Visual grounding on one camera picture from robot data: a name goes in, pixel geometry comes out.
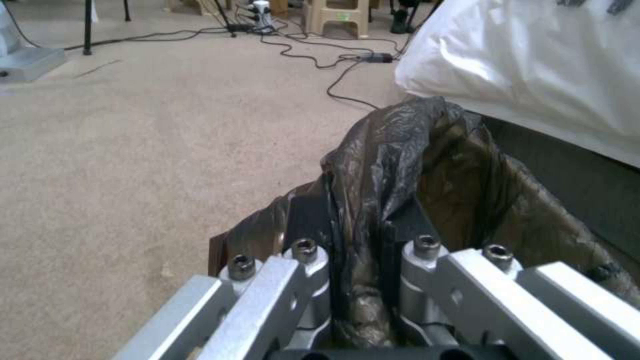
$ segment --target gray machine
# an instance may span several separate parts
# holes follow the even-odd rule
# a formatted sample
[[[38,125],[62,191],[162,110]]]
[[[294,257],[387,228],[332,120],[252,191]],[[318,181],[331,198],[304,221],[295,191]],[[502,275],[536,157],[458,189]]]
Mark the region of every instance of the gray machine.
[[[0,84],[33,81],[65,60],[63,49],[25,46],[0,2]]]
[[[360,357],[295,352],[322,348],[330,337],[328,262],[308,238],[264,264],[238,255],[219,278],[192,278],[114,360],[383,358],[380,351]],[[523,269],[500,245],[449,253],[430,235],[406,242],[399,296],[404,333],[418,345],[498,345],[518,359],[640,354],[637,310],[564,263]],[[293,357],[280,356],[287,351]],[[455,354],[438,358],[500,358]]]

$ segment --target white fabric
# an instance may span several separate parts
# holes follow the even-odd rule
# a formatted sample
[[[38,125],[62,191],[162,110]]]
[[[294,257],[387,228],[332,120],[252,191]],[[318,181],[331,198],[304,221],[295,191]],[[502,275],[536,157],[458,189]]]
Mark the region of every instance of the white fabric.
[[[640,1],[610,3],[446,0],[396,83],[640,167]]]

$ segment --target trash bag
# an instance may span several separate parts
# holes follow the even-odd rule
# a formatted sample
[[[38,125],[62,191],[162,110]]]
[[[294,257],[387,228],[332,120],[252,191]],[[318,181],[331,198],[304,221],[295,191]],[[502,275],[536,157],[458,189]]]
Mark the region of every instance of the trash bag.
[[[337,334],[358,348],[392,346],[392,310],[379,287],[381,229],[416,196],[451,251],[499,243],[523,266],[564,261],[640,307],[640,292],[597,238],[517,160],[501,153],[478,114],[441,97],[414,99],[358,121],[321,160],[322,175],[211,238],[209,275],[230,256],[265,260],[286,249],[291,199],[327,198]]]

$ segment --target beige plastic stool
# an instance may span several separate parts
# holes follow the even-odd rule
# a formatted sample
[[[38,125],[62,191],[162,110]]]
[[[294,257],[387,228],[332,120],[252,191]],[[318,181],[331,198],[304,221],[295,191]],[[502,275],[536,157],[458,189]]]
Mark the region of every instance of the beige plastic stool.
[[[305,0],[305,30],[321,34],[328,21],[354,22],[358,27],[358,38],[369,37],[369,0],[355,1],[358,2],[355,9],[341,9],[328,7],[327,0]]]

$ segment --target black shoe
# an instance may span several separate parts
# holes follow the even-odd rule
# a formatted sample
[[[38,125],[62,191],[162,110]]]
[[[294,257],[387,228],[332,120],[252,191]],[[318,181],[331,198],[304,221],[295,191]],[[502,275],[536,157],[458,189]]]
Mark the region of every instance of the black shoe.
[[[391,32],[394,34],[406,33],[406,17],[409,14],[406,10],[398,9],[394,14],[394,23],[391,25]]]

